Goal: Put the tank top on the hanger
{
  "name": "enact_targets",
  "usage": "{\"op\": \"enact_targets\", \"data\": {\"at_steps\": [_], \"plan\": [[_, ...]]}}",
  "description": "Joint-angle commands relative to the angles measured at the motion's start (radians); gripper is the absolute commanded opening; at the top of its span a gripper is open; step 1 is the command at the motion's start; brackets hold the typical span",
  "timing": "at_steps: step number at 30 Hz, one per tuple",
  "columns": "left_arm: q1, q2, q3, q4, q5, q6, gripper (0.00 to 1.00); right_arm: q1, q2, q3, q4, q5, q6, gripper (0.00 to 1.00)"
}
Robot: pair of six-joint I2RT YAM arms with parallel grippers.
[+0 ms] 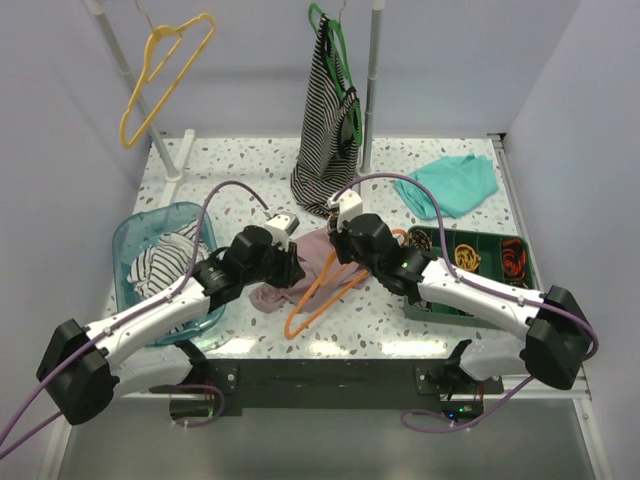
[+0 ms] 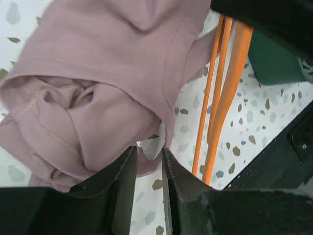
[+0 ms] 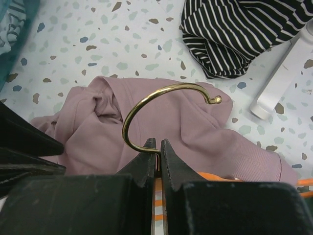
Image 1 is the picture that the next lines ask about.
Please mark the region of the pink tank top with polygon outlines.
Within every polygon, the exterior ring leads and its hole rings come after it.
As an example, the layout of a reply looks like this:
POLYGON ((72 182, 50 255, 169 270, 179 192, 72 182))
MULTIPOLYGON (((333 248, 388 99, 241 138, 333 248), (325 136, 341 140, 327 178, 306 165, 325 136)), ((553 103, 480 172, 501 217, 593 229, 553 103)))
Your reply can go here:
MULTIPOLYGON (((307 233, 296 240, 299 262, 306 276, 288 289, 278 289, 262 284, 254 289, 249 299, 252 306, 260 312, 270 314, 286 303, 298 305, 304 294, 311 288, 323 271, 326 261, 334 248, 329 241, 325 229, 307 233)), ((355 288, 360 288, 367 272, 357 264, 341 265, 334 262, 323 280, 323 284, 311 295, 301 307, 302 312, 315 312, 324 306, 341 288, 356 281, 355 288)))

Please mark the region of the orange hanger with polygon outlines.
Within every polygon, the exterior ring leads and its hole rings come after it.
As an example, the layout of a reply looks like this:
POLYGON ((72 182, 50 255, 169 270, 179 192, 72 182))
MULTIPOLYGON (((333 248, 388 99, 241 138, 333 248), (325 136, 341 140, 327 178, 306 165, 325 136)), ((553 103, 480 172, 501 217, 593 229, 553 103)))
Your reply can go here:
POLYGON ((293 340, 352 289, 363 286, 370 274, 357 263, 341 264, 325 227, 297 240, 298 257, 305 274, 280 295, 293 304, 285 320, 284 337, 293 340))

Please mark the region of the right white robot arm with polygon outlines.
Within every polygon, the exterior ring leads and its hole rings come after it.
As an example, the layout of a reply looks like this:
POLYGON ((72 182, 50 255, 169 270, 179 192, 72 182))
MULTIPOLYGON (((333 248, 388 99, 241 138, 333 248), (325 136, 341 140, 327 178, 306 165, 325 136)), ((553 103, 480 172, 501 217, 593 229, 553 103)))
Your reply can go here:
POLYGON ((527 374, 558 389, 573 387, 594 332, 572 294, 552 287, 538 292, 455 269, 444 256, 400 245, 386 223, 365 213, 328 223, 342 263, 354 262, 390 293, 462 310, 510 334, 494 346, 460 342, 442 374, 448 386, 469 392, 493 376, 527 374))

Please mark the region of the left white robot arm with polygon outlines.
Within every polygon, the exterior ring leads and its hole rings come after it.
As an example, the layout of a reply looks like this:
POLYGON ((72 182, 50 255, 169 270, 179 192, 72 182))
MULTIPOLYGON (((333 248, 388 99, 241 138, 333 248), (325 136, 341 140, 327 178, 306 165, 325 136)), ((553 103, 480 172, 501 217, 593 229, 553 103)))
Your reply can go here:
POLYGON ((206 316, 267 283, 288 288, 304 276, 291 239, 296 221, 277 215, 250 225, 230 246, 198 262, 160 293, 115 316, 79 325, 70 319, 53 332, 36 377, 71 425, 95 418, 132 391, 177 385, 200 390, 207 368, 180 347, 164 347, 160 360, 142 365, 141 350, 172 328, 206 316))

